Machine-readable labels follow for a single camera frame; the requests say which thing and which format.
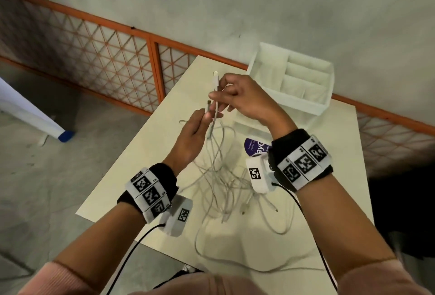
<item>hand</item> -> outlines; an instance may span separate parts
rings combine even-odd
[[[216,110],[216,101],[219,112],[236,108],[267,126],[274,139],[297,129],[290,116],[250,76],[226,73],[219,81],[219,90],[208,95],[214,100],[210,110]]]
[[[174,147],[163,163],[169,166],[177,177],[178,174],[192,162],[201,151],[208,126],[212,120],[209,113],[204,114],[204,108],[195,110],[181,129]]]

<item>orange metal frame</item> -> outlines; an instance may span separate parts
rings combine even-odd
[[[161,62],[160,62],[160,53],[159,53],[159,48],[158,48],[159,44],[166,45],[166,46],[174,48],[174,49],[178,49],[178,50],[183,51],[185,53],[189,53],[189,54],[193,54],[193,55],[197,55],[197,56],[204,56],[206,58],[210,58],[210,59],[213,59],[213,60],[216,60],[219,62],[223,62],[223,63],[228,64],[228,65],[240,68],[240,69],[247,70],[246,64],[243,64],[243,63],[240,63],[240,62],[228,59],[228,58],[224,58],[224,57],[218,56],[214,53],[210,53],[210,52],[207,52],[207,51],[204,51],[201,49],[197,49],[195,47],[192,47],[192,46],[189,46],[189,45],[177,42],[177,41],[173,41],[171,39],[167,39],[165,37],[162,37],[162,36],[159,36],[156,34],[152,34],[150,32],[136,29],[134,27],[129,27],[127,25],[124,25],[124,24],[121,24],[118,22],[114,22],[114,21],[107,20],[107,19],[104,19],[102,17],[98,17],[98,16],[95,16],[95,15],[92,15],[92,14],[89,14],[89,13],[86,13],[83,11],[79,11],[79,10],[76,10],[74,8],[64,6],[64,5],[61,5],[61,4],[52,2],[52,1],[48,1],[48,0],[25,0],[25,1],[29,1],[29,2],[37,4],[37,5],[51,8],[54,11],[65,13],[67,15],[78,17],[78,18],[81,18],[83,20],[87,20],[87,21],[90,21],[90,22],[93,22],[93,23],[96,23],[99,25],[106,26],[106,27],[114,29],[114,30],[118,30],[120,32],[124,32],[126,34],[130,34],[130,35],[145,39],[147,41],[147,44],[148,44],[148,52],[149,52],[149,56],[151,59],[151,68],[152,68],[152,71],[153,71],[153,74],[155,77],[156,91],[157,91],[157,97],[158,97],[159,102],[161,102],[166,96],[163,75],[162,75]],[[137,107],[128,105],[126,103],[120,102],[120,101],[113,99],[111,97],[107,97],[105,95],[96,93],[90,89],[85,89],[77,84],[68,82],[66,80],[62,80],[60,78],[51,76],[51,75],[46,74],[44,72],[40,72],[36,69],[24,66],[22,64],[16,63],[14,61],[8,60],[8,59],[3,58],[3,57],[0,57],[0,59],[8,62],[10,64],[13,64],[15,66],[18,66],[20,68],[34,72],[38,75],[41,75],[41,76],[50,78],[52,80],[55,80],[57,82],[63,83],[65,85],[68,85],[69,87],[73,87],[75,89],[79,89],[80,91],[98,96],[101,99],[104,99],[106,101],[110,101],[116,105],[120,105],[120,106],[125,107],[129,110],[133,110],[135,112],[139,112],[141,114],[148,115],[148,116],[151,115],[150,112],[147,112],[147,111],[141,110],[140,108],[137,108]],[[378,117],[380,119],[385,119],[385,120],[388,120],[388,121],[393,122],[395,124],[400,124],[404,127],[412,129],[414,131],[435,136],[435,127],[424,124],[422,122],[414,121],[410,118],[400,116],[400,115],[397,115],[397,114],[394,114],[394,113],[391,113],[391,112],[388,112],[388,111],[385,111],[385,110],[382,110],[382,109],[379,109],[379,108],[376,108],[376,107],[373,107],[370,105],[366,105],[366,104],[363,104],[361,102],[357,102],[355,100],[343,97],[341,95],[333,94],[332,98],[335,100],[339,100],[339,101],[354,105],[356,107],[357,111],[360,111],[360,112],[367,114],[369,116]]]

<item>white plastic storage box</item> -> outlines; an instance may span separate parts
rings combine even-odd
[[[247,74],[277,103],[297,111],[321,115],[331,101],[334,66],[328,61],[261,42]]]

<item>table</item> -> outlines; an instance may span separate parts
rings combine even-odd
[[[151,166],[166,157],[182,127],[179,120],[188,119],[194,109],[205,106],[208,92],[212,89],[214,71],[218,71],[220,75],[226,72],[244,73],[241,69],[198,56],[84,201],[77,211],[78,215],[93,222],[97,221],[116,204],[117,198],[124,191],[124,184],[132,175],[142,167]],[[225,125],[234,123],[232,114],[225,114]],[[332,100],[321,122],[311,133],[331,153],[335,177],[373,221],[355,107]],[[239,175],[247,158],[243,150],[245,138],[246,136],[237,136],[232,144],[238,153],[231,155],[231,165],[235,166],[234,171]],[[191,163],[179,175],[177,184],[180,188],[186,187],[199,176],[199,170]],[[200,181],[199,186],[207,184]],[[202,194],[193,186],[184,191],[183,195],[193,199],[193,209],[183,234],[177,238],[168,237],[156,230],[142,244],[197,268],[206,268],[214,273],[246,276],[271,295],[335,294],[324,270],[295,269],[261,274],[199,257],[195,253],[193,241],[205,215],[201,204]],[[236,210],[226,223],[221,223],[220,220],[208,222],[198,242],[200,251],[208,256],[236,260],[260,270],[281,265],[289,257],[308,254],[308,257],[298,260],[291,267],[323,268],[308,225],[297,207],[294,209],[295,204],[291,197],[278,188],[269,193],[268,198],[279,212],[263,205],[264,212],[270,224],[277,230],[283,230],[294,214],[291,230],[286,235],[271,232],[261,218],[258,204],[251,201],[251,206],[244,215]],[[150,227],[158,224],[158,221],[159,218],[145,226],[138,238]]]

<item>concrete floor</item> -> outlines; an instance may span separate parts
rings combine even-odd
[[[0,253],[38,270],[92,225],[75,212],[147,117],[4,63],[0,77],[76,131],[68,143],[49,137],[38,147],[39,130],[0,113]],[[182,266],[139,246],[113,294],[149,290]],[[0,294],[16,294],[24,273],[0,257]]]

